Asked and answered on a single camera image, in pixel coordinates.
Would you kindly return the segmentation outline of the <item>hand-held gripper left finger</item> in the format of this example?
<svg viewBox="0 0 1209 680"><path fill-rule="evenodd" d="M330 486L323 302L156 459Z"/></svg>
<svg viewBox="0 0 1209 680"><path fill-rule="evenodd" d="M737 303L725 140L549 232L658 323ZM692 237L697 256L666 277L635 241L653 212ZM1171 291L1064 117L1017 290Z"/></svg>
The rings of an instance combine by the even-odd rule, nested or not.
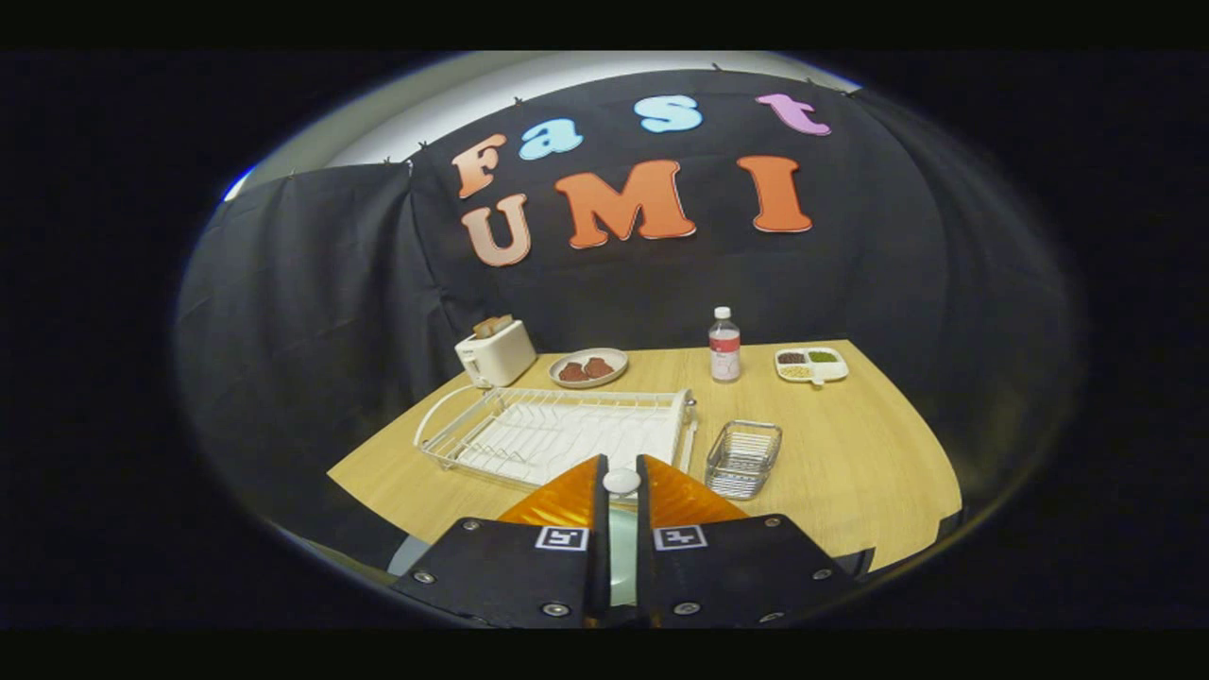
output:
<svg viewBox="0 0 1209 680"><path fill-rule="evenodd" d="M462 517L391 590L474 626L597 626L611 607L608 471L592 456L496 519Z"/></svg>

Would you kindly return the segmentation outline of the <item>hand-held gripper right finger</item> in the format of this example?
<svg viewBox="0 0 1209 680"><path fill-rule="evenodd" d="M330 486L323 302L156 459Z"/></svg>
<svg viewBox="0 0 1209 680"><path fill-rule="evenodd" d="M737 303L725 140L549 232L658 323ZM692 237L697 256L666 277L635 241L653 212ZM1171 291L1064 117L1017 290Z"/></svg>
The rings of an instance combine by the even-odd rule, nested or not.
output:
<svg viewBox="0 0 1209 680"><path fill-rule="evenodd" d="M860 590L785 514L747 514L647 455L640 474L636 617L652 629L789 627Z"/></svg>

